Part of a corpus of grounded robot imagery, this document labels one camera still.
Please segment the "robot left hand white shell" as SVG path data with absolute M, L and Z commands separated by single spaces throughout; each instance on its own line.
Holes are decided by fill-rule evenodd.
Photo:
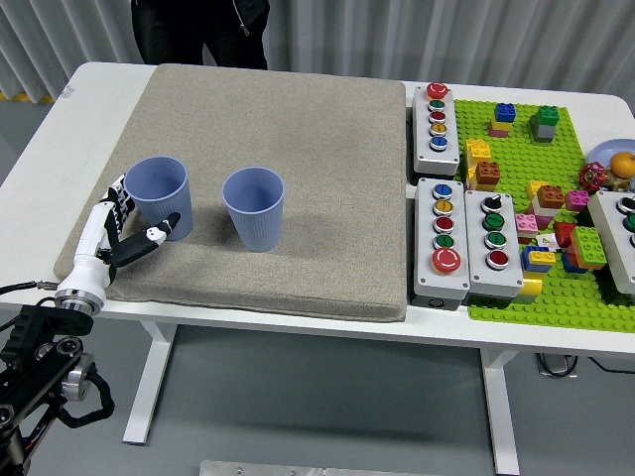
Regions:
M 58 285 L 57 308 L 98 314 L 116 271 L 157 249 L 179 223 L 181 215 L 172 212 L 155 225 L 120 240 L 124 224 L 135 209 L 123 180 L 119 177 L 92 207 L 75 249 L 73 269 Z

